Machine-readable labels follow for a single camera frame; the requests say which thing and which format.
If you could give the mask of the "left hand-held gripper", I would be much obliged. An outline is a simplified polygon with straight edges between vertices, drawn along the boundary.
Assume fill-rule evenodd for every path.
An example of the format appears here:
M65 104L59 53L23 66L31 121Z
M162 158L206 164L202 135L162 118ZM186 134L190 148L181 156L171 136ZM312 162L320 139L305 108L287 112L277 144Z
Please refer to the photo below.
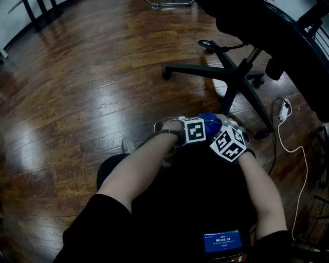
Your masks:
M179 121L183 130L178 131L178 146L200 143L206 140L205 122L198 117L167 117L154 124L154 132L162 130L163 124L170 121Z

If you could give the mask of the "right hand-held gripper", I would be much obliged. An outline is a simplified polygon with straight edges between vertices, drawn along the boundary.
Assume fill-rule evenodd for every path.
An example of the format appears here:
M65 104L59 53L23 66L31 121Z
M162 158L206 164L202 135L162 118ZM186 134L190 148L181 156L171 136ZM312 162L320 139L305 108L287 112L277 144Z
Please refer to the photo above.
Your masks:
M246 130L234 120L222 114L216 117L221 122L221 128L211 138L210 148L221 158L234 162L246 150L249 137Z

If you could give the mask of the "blue cloth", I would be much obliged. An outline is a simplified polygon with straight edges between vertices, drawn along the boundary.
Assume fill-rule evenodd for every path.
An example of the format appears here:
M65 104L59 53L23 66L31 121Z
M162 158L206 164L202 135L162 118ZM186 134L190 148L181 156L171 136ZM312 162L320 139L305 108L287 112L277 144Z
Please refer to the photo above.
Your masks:
M203 119L204 121L205 134L207 138L211 138L221 130L222 123L214 113L207 112L204 114L199 114L197 117Z

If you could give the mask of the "black office chair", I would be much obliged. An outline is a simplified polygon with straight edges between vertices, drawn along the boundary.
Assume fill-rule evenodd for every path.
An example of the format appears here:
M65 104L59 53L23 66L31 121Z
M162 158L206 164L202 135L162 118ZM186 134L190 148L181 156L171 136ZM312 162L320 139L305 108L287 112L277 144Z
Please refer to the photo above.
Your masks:
M219 31L237 37L242 45L253 46L251 54L236 65L227 56L228 47L214 41L199 41L209 53L217 55L220 68L200 65L168 64L162 69L164 79L173 72L217 79L227 91L220 112L227 115L235 95L240 92L257 112L269 133L274 126L260 98L250 86L263 83L263 75L278 80L286 73L322 122L329 122L329 59L315 42L316 23L329 14L329 0L316 4L298 20L266 0L196 0L215 18ZM270 55L265 72L252 71L260 52Z

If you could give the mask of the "person's right forearm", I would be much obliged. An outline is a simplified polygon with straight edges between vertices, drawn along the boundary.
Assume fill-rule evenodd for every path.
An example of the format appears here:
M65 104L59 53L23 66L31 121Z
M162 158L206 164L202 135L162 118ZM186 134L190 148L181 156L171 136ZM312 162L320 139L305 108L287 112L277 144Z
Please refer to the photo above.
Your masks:
M286 220L279 191L250 152L238 157L238 163L244 174L249 196L257 212L256 239L278 231L286 231Z

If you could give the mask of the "person's left forearm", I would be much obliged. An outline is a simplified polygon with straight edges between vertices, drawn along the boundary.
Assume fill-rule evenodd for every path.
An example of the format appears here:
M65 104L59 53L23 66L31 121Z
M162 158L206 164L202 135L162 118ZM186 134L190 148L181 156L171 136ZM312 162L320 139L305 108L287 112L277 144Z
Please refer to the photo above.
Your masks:
M164 158L178 141L179 121L166 122L162 131L150 138L128 157L124 158L110 173L97 191L109 196L129 212L132 202L154 181Z

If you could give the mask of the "white power adaptor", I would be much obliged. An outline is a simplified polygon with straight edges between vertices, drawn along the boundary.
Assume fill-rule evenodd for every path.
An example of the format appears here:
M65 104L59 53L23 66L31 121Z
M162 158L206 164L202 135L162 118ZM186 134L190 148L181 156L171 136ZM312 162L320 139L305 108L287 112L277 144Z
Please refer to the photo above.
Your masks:
M288 116L291 114L291 104L288 99L283 99L280 112L279 112L279 119L281 122L284 122Z

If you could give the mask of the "black metal stand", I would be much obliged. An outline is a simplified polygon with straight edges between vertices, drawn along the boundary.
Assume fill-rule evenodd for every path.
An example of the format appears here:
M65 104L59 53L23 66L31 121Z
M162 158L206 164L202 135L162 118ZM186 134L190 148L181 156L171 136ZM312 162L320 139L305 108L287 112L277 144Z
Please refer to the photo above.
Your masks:
M315 150L321 162L315 180L319 181L320 189L325 189L329 186L329 132L325 126L320 126L310 133L310 139L312 144L317 141L321 147Z

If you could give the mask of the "phone with blue screen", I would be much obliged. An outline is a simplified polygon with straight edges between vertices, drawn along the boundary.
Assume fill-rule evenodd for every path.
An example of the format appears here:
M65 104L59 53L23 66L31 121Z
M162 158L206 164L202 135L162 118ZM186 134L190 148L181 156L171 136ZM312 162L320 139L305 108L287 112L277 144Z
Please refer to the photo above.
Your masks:
M243 247L238 230L204 234L204 247L206 253L235 250Z

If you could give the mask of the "black metal railing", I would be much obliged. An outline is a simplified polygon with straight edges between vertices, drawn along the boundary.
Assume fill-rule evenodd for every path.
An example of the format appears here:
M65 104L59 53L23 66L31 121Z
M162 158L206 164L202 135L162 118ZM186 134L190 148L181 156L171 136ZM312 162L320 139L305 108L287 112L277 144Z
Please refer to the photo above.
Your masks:
M322 28L322 22L314 23L305 30L312 36L312 39L329 60L329 34Z

